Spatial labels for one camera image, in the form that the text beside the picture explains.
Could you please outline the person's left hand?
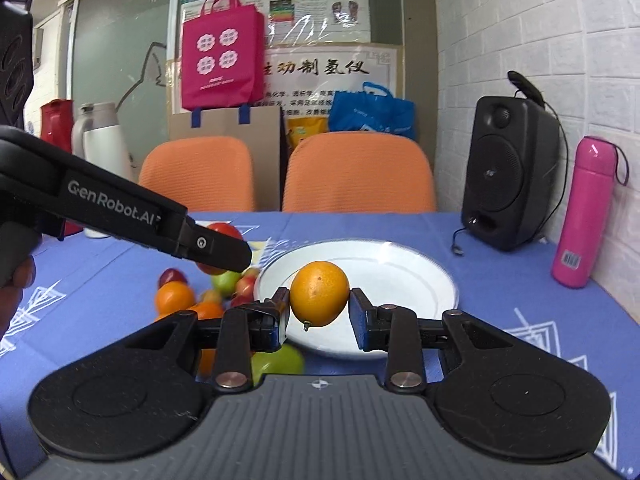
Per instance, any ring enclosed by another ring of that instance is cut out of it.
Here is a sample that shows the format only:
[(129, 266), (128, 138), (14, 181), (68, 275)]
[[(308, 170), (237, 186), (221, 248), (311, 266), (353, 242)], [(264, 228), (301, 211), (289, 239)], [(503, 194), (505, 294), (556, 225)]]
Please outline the person's left hand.
[(9, 283), (0, 290), (0, 334), (4, 335), (23, 298), (26, 288), (32, 286), (36, 277), (34, 258), (29, 257), (20, 264)]

